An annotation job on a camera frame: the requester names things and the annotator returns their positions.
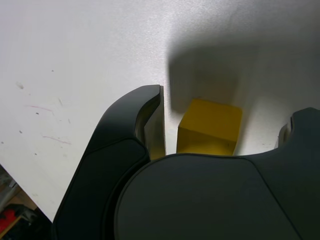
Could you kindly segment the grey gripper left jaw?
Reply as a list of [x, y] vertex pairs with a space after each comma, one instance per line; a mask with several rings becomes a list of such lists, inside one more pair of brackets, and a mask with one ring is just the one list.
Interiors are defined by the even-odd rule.
[[102, 115], [54, 217], [54, 240], [113, 240], [118, 198], [151, 160], [145, 126], [163, 105], [163, 87], [144, 85]]

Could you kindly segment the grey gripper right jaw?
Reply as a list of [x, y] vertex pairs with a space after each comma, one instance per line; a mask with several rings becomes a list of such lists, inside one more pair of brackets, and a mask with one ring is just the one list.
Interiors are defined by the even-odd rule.
[[317, 240], [320, 112], [291, 116], [280, 147], [244, 156], [172, 154], [125, 185], [117, 240]]

